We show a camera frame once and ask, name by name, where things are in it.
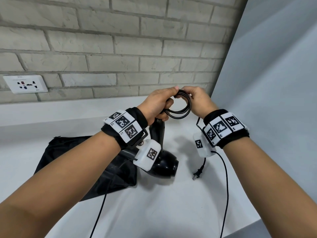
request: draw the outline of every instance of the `black plug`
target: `black plug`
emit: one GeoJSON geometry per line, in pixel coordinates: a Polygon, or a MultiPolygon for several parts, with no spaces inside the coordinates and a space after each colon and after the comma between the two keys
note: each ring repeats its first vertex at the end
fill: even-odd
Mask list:
{"type": "Polygon", "coordinates": [[[201,175],[201,173],[203,172],[203,169],[204,169],[204,167],[205,167],[205,163],[206,163],[206,158],[204,159],[203,165],[197,170],[196,173],[193,174],[193,175],[194,175],[193,180],[196,180],[197,178],[200,177],[200,175],[201,175]]]}

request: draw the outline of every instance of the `person's right hand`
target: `person's right hand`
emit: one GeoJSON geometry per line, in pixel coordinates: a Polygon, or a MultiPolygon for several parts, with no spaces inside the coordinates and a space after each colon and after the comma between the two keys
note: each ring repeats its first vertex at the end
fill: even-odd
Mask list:
{"type": "Polygon", "coordinates": [[[219,109],[203,88],[185,86],[182,89],[191,94],[192,112],[198,117],[204,119],[209,113],[219,109]]]}

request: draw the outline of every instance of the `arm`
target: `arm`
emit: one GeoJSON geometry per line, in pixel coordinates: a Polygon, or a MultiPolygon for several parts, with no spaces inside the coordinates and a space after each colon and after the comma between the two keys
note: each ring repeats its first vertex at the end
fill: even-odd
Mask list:
{"type": "MultiPolygon", "coordinates": [[[[178,87],[154,91],[138,106],[148,124],[169,108],[178,87]]],[[[99,132],[52,161],[0,204],[0,237],[44,237],[98,180],[120,152],[117,141],[99,132]]]]}
{"type": "MultiPolygon", "coordinates": [[[[200,118],[218,109],[203,89],[183,89],[200,118]]],[[[317,237],[316,203],[260,147],[244,137],[223,150],[272,237],[317,237]]]]}

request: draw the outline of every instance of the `black bag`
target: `black bag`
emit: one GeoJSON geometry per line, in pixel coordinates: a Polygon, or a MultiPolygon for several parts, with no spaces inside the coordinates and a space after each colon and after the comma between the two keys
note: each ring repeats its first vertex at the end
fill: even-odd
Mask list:
{"type": "MultiPolygon", "coordinates": [[[[57,159],[59,156],[74,148],[78,144],[84,142],[90,137],[91,136],[74,138],[55,137],[49,142],[49,145],[45,149],[45,152],[34,173],[38,172],[54,159],[57,159]]],[[[127,158],[120,156],[120,154],[117,155],[108,165],[108,167],[103,171],[102,175],[99,177],[90,191],[81,199],[81,201],[105,195],[106,189],[113,177],[113,174],[115,174],[115,176],[113,177],[112,184],[110,185],[107,193],[122,190],[129,186],[135,186],[137,184],[137,167],[133,164],[132,161],[127,161],[120,168],[120,170],[118,170],[119,166],[126,160],[127,158]]]]}

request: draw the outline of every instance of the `black wristband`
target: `black wristband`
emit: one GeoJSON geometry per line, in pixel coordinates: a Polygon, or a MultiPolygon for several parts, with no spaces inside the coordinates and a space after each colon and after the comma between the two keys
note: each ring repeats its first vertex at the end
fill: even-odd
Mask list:
{"type": "MultiPolygon", "coordinates": [[[[225,109],[218,109],[218,110],[212,111],[210,114],[208,114],[204,118],[204,124],[207,125],[207,124],[209,124],[210,121],[214,120],[216,117],[223,115],[223,114],[226,114],[226,113],[228,113],[228,111],[225,109]]],[[[233,132],[233,133],[229,134],[228,136],[222,138],[218,142],[217,146],[222,149],[228,143],[230,143],[234,140],[238,140],[238,139],[243,138],[243,137],[250,137],[249,132],[245,128],[240,129],[236,132],[233,132]]]]}
{"type": "MultiPolygon", "coordinates": [[[[146,118],[144,117],[143,113],[137,108],[128,108],[126,110],[140,125],[141,128],[146,128],[148,123],[146,118]]],[[[102,128],[101,131],[104,132],[105,134],[112,136],[116,139],[117,143],[119,144],[121,150],[126,149],[128,145],[136,143],[140,138],[142,138],[142,135],[144,132],[138,133],[133,139],[129,141],[129,144],[125,143],[121,136],[108,124],[105,124],[102,128]]]]}

